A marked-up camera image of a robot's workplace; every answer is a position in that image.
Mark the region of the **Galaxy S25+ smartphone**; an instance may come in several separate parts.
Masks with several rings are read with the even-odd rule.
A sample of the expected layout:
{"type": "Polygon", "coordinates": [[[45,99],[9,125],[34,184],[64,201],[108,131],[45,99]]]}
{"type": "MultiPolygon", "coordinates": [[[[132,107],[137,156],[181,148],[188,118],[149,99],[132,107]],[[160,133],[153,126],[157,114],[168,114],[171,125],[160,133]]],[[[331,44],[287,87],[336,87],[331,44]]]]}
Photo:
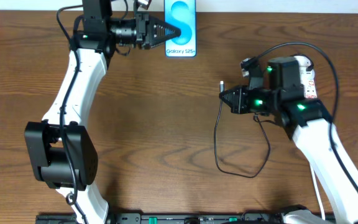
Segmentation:
{"type": "Polygon", "coordinates": [[[195,57],[196,1],[164,0],[165,21],[180,29],[181,34],[165,43],[167,57],[195,57]]]}

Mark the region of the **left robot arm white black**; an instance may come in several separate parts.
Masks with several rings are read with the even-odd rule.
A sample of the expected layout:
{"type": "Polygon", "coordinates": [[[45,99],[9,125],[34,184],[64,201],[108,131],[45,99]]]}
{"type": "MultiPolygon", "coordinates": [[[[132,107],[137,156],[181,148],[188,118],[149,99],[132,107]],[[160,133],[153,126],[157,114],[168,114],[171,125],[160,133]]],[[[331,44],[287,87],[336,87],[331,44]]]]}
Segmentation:
{"type": "Polygon", "coordinates": [[[64,196],[75,223],[108,223],[109,204],[95,178],[98,154],[87,132],[96,91],[121,47],[148,50],[180,36],[180,29],[148,13],[149,1],[133,3],[134,16],[114,17],[107,0],[81,3],[82,15],[66,32],[69,63],[50,109],[28,122],[24,138],[34,177],[64,196]]]}

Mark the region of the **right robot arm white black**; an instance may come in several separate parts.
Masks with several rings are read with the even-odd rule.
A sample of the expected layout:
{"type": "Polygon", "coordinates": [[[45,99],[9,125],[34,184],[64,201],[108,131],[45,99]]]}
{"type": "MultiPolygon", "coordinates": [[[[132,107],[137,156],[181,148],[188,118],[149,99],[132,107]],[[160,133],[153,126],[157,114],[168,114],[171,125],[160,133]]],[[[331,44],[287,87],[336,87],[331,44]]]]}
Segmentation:
{"type": "Polygon", "coordinates": [[[320,181],[336,223],[358,223],[358,170],[341,143],[333,115],[318,99],[314,64],[305,55],[268,61],[268,88],[256,58],[241,63],[248,85],[220,86],[219,99],[234,114],[272,115],[303,153],[320,181]]]}

